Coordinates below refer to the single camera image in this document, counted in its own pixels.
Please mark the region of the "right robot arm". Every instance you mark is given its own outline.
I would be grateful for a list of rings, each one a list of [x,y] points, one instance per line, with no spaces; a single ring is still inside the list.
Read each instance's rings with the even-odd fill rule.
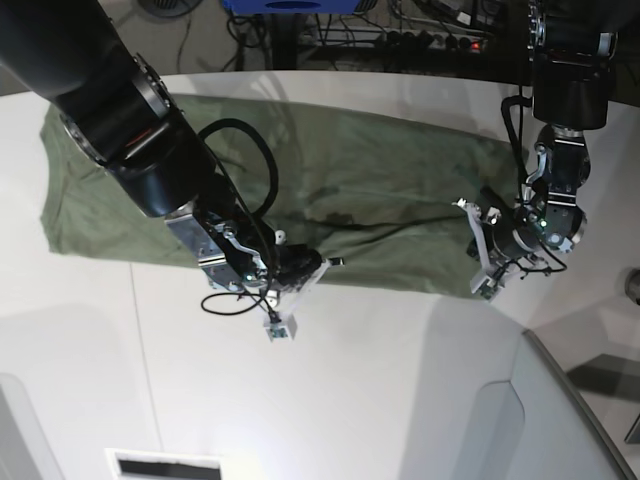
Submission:
[[[5,1],[1,62],[59,112],[64,130],[147,217],[162,219],[222,296],[250,298],[281,324],[333,266],[288,244],[265,216],[280,187],[266,140],[245,121],[193,129],[154,68],[129,52],[96,1]],[[245,133],[265,160],[268,191],[251,208],[207,139]]]

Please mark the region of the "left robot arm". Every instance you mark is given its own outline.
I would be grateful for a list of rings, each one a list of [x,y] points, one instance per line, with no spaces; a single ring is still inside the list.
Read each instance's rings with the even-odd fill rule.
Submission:
[[[587,225],[577,194],[591,161],[585,134],[603,128],[611,91],[611,60],[618,33],[632,18],[626,1],[532,1],[528,52],[532,94],[501,103],[518,172],[509,206],[484,186],[484,206],[460,200],[474,240],[468,253],[484,284],[507,274],[554,274],[546,262],[571,251]]]

